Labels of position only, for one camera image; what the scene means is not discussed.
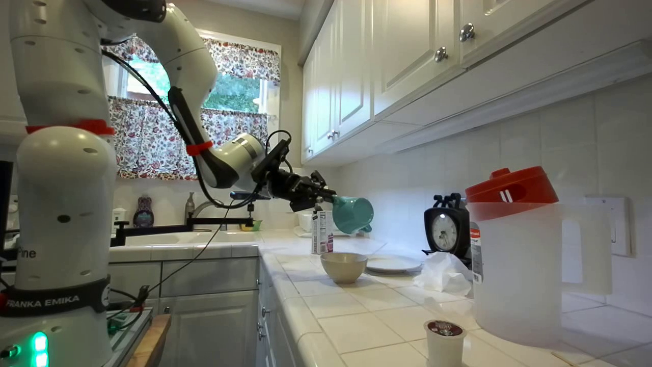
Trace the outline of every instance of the teal cup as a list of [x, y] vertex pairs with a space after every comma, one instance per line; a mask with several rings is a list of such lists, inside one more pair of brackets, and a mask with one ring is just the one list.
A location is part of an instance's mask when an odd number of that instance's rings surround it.
[[346, 235], [370, 232], [373, 206], [367, 197], [335, 195], [331, 201], [331, 223]]

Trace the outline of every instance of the bowl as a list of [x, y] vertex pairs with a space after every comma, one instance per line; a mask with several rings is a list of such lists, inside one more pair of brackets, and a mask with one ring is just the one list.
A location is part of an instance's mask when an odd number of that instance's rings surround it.
[[324, 252], [321, 268], [335, 283], [354, 283], [367, 270], [367, 257], [359, 252]]

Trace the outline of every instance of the kitchen counter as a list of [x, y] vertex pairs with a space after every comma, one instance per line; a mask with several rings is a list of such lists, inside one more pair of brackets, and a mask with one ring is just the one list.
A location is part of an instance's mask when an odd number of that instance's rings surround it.
[[[335, 239], [333, 246], [367, 255], [384, 252], [373, 239]], [[201, 245], [124, 246], [111, 248], [109, 258], [189, 258], [199, 248]], [[209, 245], [201, 257], [251, 257], [256, 250], [305, 366], [423, 367], [423, 322], [432, 318], [466, 328], [466, 367], [646, 366], [652, 357], [652, 318], [607, 308], [600, 297], [564, 296], [560, 343], [539, 348], [484, 332], [472, 320], [468, 299], [426, 296], [414, 286], [414, 273], [363, 273], [353, 286], [335, 286], [309, 252], [309, 239], [298, 239], [291, 230], [261, 232], [249, 243]]]

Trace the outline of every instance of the white robot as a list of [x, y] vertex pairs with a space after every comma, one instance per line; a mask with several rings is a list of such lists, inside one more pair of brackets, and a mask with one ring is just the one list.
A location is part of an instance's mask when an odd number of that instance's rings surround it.
[[215, 65], [183, 12], [164, 0], [10, 0], [10, 43], [28, 137], [15, 153], [20, 248], [0, 294], [0, 366], [89, 367], [109, 358], [107, 286], [113, 151], [98, 134], [107, 107], [99, 43], [136, 33], [171, 80], [171, 110], [211, 187], [249, 186], [293, 211], [333, 191], [281, 172], [288, 141], [263, 153], [242, 134], [211, 147], [196, 125]]

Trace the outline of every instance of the cup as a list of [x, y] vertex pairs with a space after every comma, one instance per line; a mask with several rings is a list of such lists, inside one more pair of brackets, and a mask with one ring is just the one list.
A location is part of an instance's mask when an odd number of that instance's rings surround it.
[[427, 367], [462, 367], [464, 337], [464, 328], [453, 322], [426, 322]]

